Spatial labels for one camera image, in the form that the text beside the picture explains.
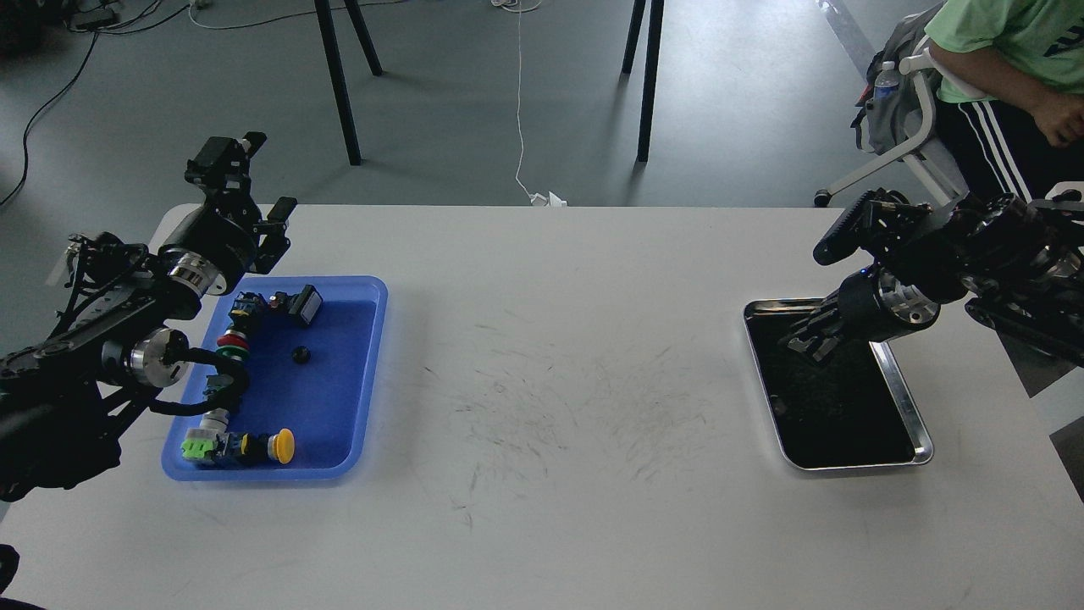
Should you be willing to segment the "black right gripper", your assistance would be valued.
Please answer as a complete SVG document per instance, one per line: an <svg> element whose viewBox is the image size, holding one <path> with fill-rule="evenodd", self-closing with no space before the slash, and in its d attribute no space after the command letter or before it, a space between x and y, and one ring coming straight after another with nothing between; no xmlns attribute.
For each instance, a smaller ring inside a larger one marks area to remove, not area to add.
<svg viewBox="0 0 1084 610"><path fill-rule="evenodd" d="M783 347L810 363L826 364L844 345L888 342L935 324L941 304L885 269L849 275L836 298L824 298L790 325Z"/></svg>

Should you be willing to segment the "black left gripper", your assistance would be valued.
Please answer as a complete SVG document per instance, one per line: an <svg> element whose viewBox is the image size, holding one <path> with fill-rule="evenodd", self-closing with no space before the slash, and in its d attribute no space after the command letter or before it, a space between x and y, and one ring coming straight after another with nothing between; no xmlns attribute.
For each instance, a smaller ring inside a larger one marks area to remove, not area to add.
<svg viewBox="0 0 1084 610"><path fill-rule="evenodd" d="M268 275L291 248L294 197L280 197L263 219L251 200L249 165L267 135L210 137L185 167L204 203L185 216L158 249L168 278L197 297L232 293L246 274Z"/></svg>

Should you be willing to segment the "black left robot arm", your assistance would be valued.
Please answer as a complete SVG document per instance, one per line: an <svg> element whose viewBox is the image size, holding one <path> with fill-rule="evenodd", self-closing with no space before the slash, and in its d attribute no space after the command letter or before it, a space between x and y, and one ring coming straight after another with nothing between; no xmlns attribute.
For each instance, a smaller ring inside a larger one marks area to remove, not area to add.
<svg viewBox="0 0 1084 610"><path fill-rule="evenodd" d="M267 137L212 137L186 164L204 202L152 252L104 232L70 236L69 302L40 343L3 356L3 499L73 489L119 464L120 436L143 412L195 416L236 408L243 364L168 328L201 312L206 294L270 273L288 250L297 202L263 215L249 163Z"/></svg>

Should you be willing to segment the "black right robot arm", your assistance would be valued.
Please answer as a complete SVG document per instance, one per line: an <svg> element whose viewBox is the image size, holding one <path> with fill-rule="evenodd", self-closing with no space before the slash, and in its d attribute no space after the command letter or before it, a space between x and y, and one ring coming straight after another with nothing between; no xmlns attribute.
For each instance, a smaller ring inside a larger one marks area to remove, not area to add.
<svg viewBox="0 0 1084 610"><path fill-rule="evenodd" d="M851 342L889 342L965 301L977 323L1081 367L1081 202L1014 194L942 206L867 191L813 248L821 267L859 250L872 265L790 325L780 347L825 363Z"/></svg>

